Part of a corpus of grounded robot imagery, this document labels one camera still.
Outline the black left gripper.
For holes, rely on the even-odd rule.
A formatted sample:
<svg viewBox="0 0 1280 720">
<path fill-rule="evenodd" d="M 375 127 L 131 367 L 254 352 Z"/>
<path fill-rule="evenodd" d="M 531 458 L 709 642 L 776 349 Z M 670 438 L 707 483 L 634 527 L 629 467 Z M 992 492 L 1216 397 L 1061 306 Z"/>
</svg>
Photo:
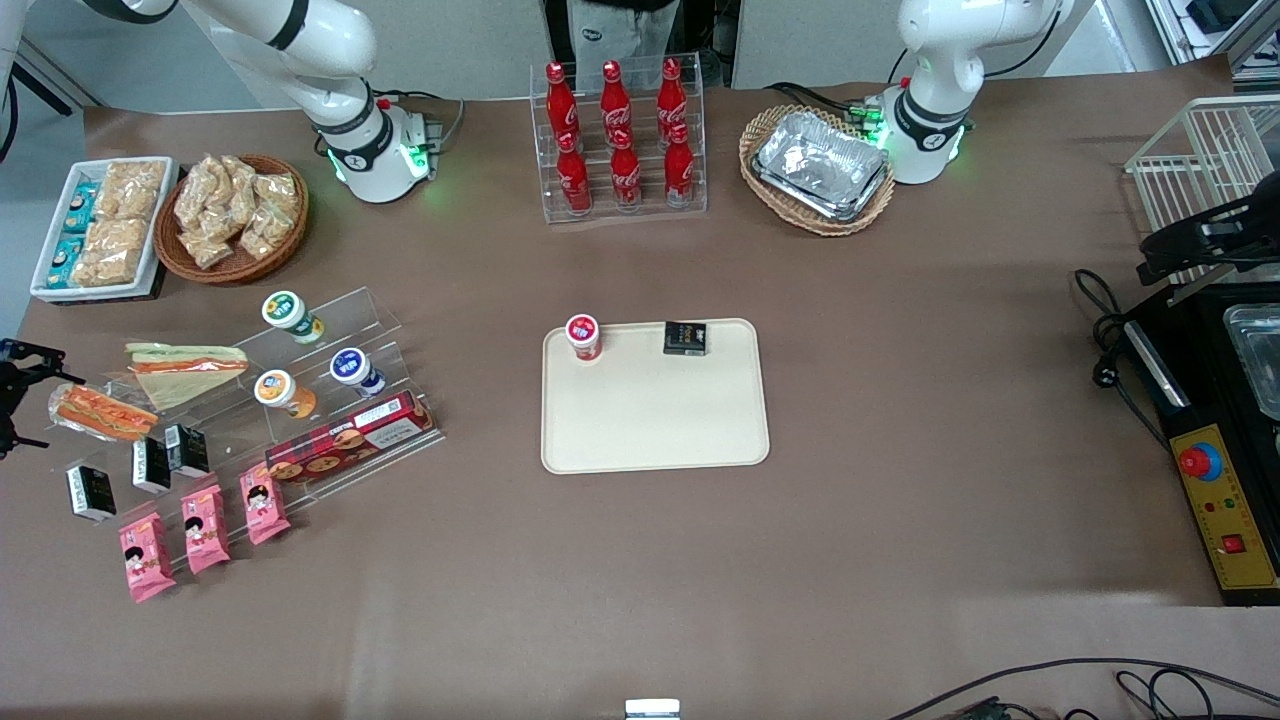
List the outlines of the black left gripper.
<svg viewBox="0 0 1280 720">
<path fill-rule="evenodd" d="M 1143 286 L 1188 268 L 1228 263 L 1247 268 L 1277 261 L 1277 196 L 1251 195 L 1196 219 L 1196 228 L 1162 228 L 1139 243 Z"/>
</svg>

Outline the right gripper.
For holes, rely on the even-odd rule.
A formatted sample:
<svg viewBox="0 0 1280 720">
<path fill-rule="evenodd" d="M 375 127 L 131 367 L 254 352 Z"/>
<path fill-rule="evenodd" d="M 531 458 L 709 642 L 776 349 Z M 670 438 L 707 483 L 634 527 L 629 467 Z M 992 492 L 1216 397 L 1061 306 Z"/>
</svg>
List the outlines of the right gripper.
<svg viewBox="0 0 1280 720">
<path fill-rule="evenodd" d="M 49 448 L 41 439 L 22 437 L 14 429 L 13 413 L 27 391 L 40 382 L 59 379 L 83 386 L 86 379 L 72 375 L 64 366 L 65 354 L 47 352 L 44 346 L 4 338 L 1 342 L 1 430 L 0 456 L 6 457 L 18 447 Z"/>
</svg>

